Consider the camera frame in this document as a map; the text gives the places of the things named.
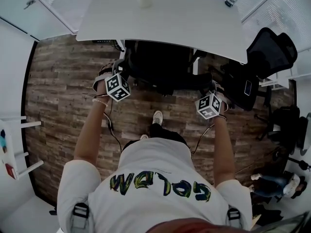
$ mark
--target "person's right arm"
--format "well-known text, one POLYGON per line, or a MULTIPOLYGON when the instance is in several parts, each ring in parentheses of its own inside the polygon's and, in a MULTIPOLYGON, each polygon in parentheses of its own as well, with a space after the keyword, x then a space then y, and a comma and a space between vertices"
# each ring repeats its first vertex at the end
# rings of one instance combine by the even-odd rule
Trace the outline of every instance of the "person's right arm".
MULTIPOLYGON (((222 103, 220 114, 224 114, 224 103, 222 103)), ((214 150, 214 184, 215 187, 221 182, 235 179, 234 155, 227 122, 224 118, 217 116, 215 123, 215 150, 214 150)))

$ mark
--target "wrist strap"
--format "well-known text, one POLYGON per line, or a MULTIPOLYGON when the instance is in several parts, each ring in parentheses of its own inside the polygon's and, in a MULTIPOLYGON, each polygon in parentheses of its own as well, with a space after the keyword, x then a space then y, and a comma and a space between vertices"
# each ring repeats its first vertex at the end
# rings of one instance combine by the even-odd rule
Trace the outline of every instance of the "wrist strap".
POLYGON ((107 103, 105 103, 103 101, 100 101, 99 99, 93 99, 92 102, 97 102, 97 103, 101 103, 101 104, 104 104, 104 105, 108 106, 107 103))
POLYGON ((108 94, 101 94, 101 95, 96 95, 96 96, 94 96, 94 98, 96 99, 96 98, 103 98, 103 97, 107 97, 107 96, 109 96, 108 94))
POLYGON ((217 117, 222 117, 223 119, 227 121, 227 118, 224 115, 219 114, 217 117))

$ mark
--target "t-shirt sleeve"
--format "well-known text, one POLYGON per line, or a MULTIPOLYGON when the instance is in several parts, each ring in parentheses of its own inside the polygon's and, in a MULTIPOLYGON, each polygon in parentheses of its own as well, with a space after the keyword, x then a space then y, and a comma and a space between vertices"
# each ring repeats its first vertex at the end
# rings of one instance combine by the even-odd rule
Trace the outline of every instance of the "t-shirt sleeve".
POLYGON ((83 160, 65 164, 57 195, 57 216, 60 227, 67 233, 66 222, 77 203, 85 202, 88 195, 100 185, 97 168, 83 160))
POLYGON ((231 207, 239 210, 243 229, 251 230, 253 212, 249 189, 237 180, 224 181, 216 189, 231 207))

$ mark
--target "black hair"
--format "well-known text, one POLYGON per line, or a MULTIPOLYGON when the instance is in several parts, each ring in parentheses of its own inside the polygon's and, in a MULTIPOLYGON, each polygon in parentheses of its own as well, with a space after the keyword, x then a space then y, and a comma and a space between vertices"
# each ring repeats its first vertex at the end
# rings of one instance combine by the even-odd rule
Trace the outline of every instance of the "black hair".
POLYGON ((308 183, 305 181, 305 177, 304 176, 300 176, 300 183, 299 183, 299 185, 301 185, 301 184, 303 184, 303 188, 300 191, 296 191, 294 193, 294 195, 292 196, 292 199, 300 196, 302 194, 302 192, 304 190, 306 190, 308 183))

